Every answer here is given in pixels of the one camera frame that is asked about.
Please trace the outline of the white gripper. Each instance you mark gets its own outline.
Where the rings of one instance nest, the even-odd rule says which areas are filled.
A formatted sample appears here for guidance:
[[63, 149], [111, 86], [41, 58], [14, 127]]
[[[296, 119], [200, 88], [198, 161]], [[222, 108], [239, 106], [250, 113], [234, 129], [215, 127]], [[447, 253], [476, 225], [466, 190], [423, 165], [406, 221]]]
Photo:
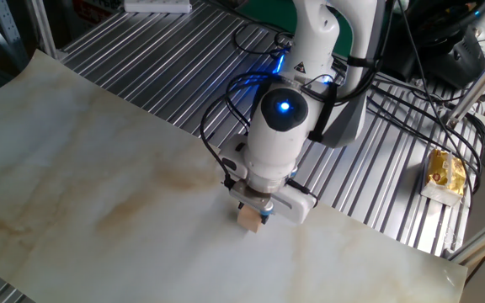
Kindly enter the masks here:
[[246, 160], [248, 151], [244, 135], [235, 135], [220, 151], [221, 164], [234, 179], [229, 194], [239, 202], [237, 222], [265, 225], [272, 215], [281, 215], [296, 224], [303, 223], [317, 206], [317, 198], [290, 175], [267, 179], [254, 173]]

